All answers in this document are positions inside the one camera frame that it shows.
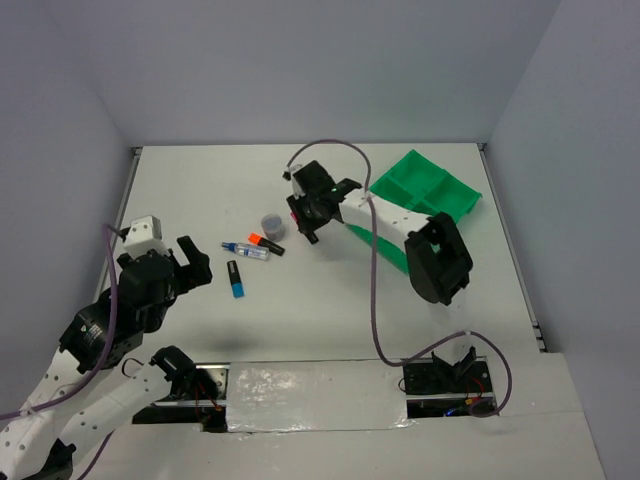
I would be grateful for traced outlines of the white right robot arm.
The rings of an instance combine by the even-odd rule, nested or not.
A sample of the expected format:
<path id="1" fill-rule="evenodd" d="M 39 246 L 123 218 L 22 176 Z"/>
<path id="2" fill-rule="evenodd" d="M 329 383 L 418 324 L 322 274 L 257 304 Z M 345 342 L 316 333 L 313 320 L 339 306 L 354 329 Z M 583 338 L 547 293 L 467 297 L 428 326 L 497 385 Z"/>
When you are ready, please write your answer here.
<path id="1" fill-rule="evenodd" d="M 316 231 L 332 221 L 371 232 L 402 250 L 413 289 L 432 304 L 449 305 L 470 281 L 473 261 L 452 217 L 405 210 L 345 178 L 334 181 L 317 161 L 288 167 L 286 202 L 298 231 L 316 244 Z"/>

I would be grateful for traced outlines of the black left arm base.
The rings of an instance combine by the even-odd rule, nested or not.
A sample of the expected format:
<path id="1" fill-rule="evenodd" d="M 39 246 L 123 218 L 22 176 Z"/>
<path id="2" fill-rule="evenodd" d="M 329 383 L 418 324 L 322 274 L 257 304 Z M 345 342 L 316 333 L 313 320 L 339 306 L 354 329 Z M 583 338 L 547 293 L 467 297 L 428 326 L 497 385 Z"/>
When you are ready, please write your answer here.
<path id="1" fill-rule="evenodd" d="M 170 389 L 136 413 L 134 425 L 193 424 L 203 432 L 228 431 L 229 364 L 194 363 L 176 346 L 158 350 L 151 362 L 165 372 Z"/>

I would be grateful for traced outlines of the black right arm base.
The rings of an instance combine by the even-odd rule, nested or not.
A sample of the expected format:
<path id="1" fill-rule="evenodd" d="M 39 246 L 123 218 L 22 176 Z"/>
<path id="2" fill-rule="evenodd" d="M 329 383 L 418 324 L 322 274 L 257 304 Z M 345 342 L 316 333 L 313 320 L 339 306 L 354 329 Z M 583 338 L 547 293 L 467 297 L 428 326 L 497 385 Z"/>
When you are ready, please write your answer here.
<path id="1" fill-rule="evenodd" d="M 487 362 L 474 347 L 453 366 L 431 354 L 402 372 L 398 387 L 409 419 L 491 416 L 497 408 Z"/>

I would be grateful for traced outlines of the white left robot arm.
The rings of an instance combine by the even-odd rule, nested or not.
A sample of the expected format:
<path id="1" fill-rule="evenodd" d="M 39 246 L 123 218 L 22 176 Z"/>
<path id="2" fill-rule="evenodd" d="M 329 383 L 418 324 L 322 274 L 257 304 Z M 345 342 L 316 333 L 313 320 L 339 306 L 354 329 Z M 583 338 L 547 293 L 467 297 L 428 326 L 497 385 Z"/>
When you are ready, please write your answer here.
<path id="1" fill-rule="evenodd" d="M 92 404 L 92 391 L 145 335 L 157 331 L 177 298 L 209 284 L 209 257 L 188 236 L 177 243 L 187 258 L 146 247 L 108 258 L 110 286 L 77 312 L 50 366 L 23 406 L 2 415 L 4 479 L 68 479 L 100 439 L 147 405 L 195 389 L 195 363 L 178 347 L 159 349 L 125 382 Z"/>

